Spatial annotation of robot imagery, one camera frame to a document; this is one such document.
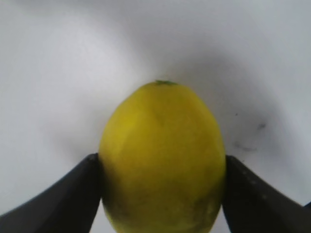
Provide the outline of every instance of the lemon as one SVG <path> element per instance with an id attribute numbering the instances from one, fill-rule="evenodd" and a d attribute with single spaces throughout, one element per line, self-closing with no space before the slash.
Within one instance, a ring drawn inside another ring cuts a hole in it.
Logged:
<path id="1" fill-rule="evenodd" d="M 108 121 L 99 148 L 105 213 L 118 233 L 206 233 L 220 209 L 218 124 L 184 85 L 149 83 Z"/>

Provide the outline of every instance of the dark mark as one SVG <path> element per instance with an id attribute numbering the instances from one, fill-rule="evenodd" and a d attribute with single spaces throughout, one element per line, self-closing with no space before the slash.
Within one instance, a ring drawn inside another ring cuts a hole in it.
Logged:
<path id="1" fill-rule="evenodd" d="M 249 148 L 242 146 L 239 142 L 234 142 L 233 146 L 237 149 L 243 150 L 245 152 L 257 151 L 257 148 Z"/>
<path id="2" fill-rule="evenodd" d="M 262 130 L 262 129 L 264 129 L 264 128 L 266 128 L 266 124 L 265 123 L 262 123 L 262 124 L 259 124 L 258 126 L 257 126 L 257 130 Z"/>

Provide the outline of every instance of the white background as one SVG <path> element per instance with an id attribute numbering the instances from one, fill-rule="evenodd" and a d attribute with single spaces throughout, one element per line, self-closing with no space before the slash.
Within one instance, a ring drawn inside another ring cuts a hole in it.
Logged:
<path id="1" fill-rule="evenodd" d="M 306 204 L 310 10 L 307 0 L 0 1 L 0 214 L 96 152 L 115 107 L 161 77 L 201 96 L 227 153 Z M 92 232 L 113 232 L 102 207 Z M 222 214 L 213 232 L 228 232 Z"/>

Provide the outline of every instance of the white surface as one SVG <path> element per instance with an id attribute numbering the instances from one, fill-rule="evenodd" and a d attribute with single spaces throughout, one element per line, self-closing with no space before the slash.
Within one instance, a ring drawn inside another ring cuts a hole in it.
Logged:
<path id="1" fill-rule="evenodd" d="M 303 0 L 0 1 L 0 214 L 97 151 L 117 104 L 163 75 L 203 98 L 229 154 L 309 202 L 310 10 Z M 92 232 L 104 230 L 100 208 Z M 222 214 L 213 232 L 228 232 Z"/>

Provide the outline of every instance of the yellow lemon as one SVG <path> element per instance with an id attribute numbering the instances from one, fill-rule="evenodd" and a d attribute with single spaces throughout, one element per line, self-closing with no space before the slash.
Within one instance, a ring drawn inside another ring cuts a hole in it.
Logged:
<path id="1" fill-rule="evenodd" d="M 207 233 L 219 211 L 218 124 L 184 85 L 149 83 L 108 121 L 99 148 L 105 213 L 118 233 Z"/>

